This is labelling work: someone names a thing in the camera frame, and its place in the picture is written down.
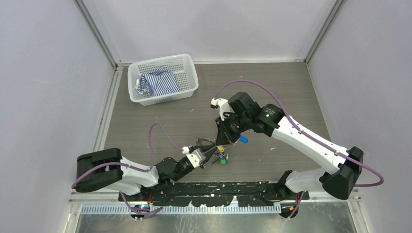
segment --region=white plastic basket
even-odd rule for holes
[[[150,98],[147,93],[140,95],[135,89],[136,80],[140,78],[139,74],[150,72],[159,67],[163,67],[168,71],[173,72],[176,82],[179,85],[179,91]],[[144,106],[191,97],[193,92],[199,87],[193,60],[188,54],[180,54],[133,63],[129,66],[127,81],[129,85],[130,100]]]

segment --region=striped cloth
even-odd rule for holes
[[[136,89],[141,95],[143,95],[143,92],[147,92],[149,97],[155,97],[178,92],[179,86],[174,74],[161,67],[141,74]]]

